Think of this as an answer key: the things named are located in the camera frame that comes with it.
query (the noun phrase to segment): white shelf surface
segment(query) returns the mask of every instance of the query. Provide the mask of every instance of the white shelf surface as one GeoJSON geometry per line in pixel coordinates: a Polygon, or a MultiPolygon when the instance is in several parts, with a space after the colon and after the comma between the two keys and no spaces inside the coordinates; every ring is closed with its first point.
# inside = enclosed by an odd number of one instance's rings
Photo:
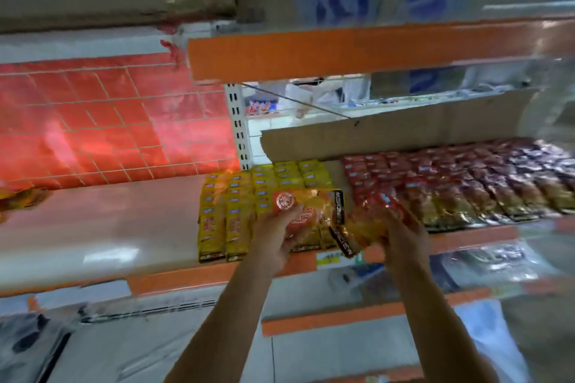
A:
{"type": "Polygon", "coordinates": [[[198,264],[205,176],[62,189],[0,226],[0,291],[198,264]]]}

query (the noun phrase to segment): packet logo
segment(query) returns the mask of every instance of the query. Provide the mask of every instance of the packet logo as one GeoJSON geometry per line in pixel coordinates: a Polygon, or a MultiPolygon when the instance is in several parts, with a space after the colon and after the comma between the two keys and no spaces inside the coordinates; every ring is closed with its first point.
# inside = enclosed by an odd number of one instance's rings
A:
{"type": "Polygon", "coordinates": [[[282,192],[278,195],[276,204],[281,211],[287,211],[296,203],[296,198],[289,192],[282,192]]]}

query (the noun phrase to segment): forearm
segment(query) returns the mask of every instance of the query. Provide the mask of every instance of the forearm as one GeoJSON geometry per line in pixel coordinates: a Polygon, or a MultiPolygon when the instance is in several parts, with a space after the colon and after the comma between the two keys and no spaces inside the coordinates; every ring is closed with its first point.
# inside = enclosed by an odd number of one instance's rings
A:
{"type": "Polygon", "coordinates": [[[413,269],[394,278],[405,305],[426,381],[497,382],[431,273],[413,269]]]}
{"type": "Polygon", "coordinates": [[[271,279],[266,260],[248,255],[164,383],[239,381],[271,279]]]}

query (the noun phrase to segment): product stack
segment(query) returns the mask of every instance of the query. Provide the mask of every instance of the product stack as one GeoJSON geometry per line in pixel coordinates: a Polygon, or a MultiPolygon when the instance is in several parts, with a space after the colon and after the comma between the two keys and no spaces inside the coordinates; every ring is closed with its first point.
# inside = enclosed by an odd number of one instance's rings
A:
{"type": "Polygon", "coordinates": [[[542,140],[344,156],[356,205],[399,199],[430,232],[575,213],[575,159],[542,140]]]}
{"type": "MultiPolygon", "coordinates": [[[[240,260],[249,250],[254,220],[273,211],[278,199],[292,197],[293,205],[296,198],[309,198],[312,193],[318,196],[329,192],[320,190],[331,187],[328,171],[315,160],[278,162],[257,165],[250,171],[209,175],[200,197],[199,261],[240,260]]],[[[298,236],[292,251],[334,245],[328,234],[322,239],[320,227],[314,226],[307,229],[305,236],[298,236]]]]}

